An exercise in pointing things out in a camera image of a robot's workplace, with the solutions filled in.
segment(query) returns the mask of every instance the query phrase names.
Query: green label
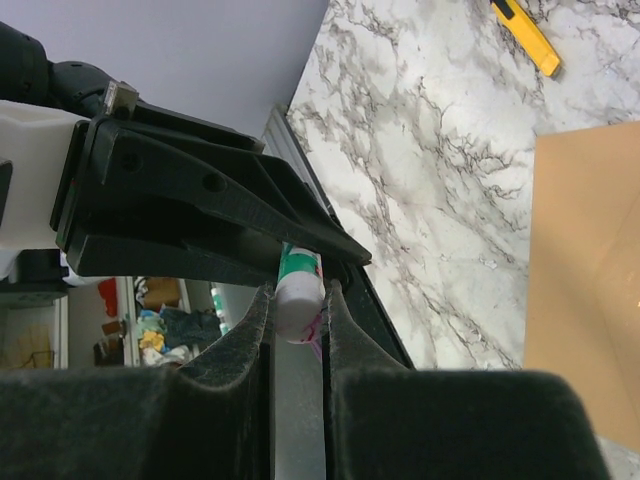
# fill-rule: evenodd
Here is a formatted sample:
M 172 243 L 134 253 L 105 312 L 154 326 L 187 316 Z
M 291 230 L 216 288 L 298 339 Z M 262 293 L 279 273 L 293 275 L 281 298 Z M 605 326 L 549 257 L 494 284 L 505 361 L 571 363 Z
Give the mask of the green label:
M 309 272 L 322 277 L 320 256 L 308 250 L 294 247 L 290 243 L 285 243 L 280 257 L 278 282 L 293 272 Z

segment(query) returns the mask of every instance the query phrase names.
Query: yellow box cutter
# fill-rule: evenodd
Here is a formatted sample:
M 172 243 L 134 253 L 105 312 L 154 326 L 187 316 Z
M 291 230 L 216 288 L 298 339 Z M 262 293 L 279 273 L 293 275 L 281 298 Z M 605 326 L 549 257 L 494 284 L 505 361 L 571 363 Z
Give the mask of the yellow box cutter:
M 515 0 L 490 0 L 500 21 L 520 42 L 540 71 L 548 77 L 560 71 L 560 57 Z

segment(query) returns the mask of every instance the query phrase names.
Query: gray wall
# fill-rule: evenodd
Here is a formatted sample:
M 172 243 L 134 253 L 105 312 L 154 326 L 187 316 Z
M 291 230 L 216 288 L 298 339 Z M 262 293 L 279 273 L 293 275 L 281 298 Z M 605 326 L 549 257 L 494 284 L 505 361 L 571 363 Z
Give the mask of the gray wall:
M 260 136 L 289 103 L 328 0 L 0 0 L 53 61 L 92 63 L 156 105 Z

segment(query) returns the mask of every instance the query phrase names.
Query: marble tabletop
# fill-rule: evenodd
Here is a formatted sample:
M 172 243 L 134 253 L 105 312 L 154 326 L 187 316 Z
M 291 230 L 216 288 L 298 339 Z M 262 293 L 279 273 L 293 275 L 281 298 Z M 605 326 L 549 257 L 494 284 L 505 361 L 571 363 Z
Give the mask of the marble tabletop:
M 556 80 L 488 1 L 331 0 L 288 114 L 418 368 L 522 365 L 535 138 L 640 118 L 637 0 L 520 4 Z

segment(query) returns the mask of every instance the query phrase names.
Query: cardboard box on shelf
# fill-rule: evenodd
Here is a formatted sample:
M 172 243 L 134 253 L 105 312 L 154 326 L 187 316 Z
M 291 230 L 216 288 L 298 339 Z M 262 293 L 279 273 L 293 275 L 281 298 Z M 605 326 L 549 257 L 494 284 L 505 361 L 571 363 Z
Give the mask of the cardboard box on shelf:
M 144 307 L 159 311 L 162 305 L 177 307 L 180 303 L 178 280 L 168 277 L 149 277 L 146 282 L 149 291 L 144 296 Z
M 640 122 L 538 139 L 525 368 L 640 451 Z

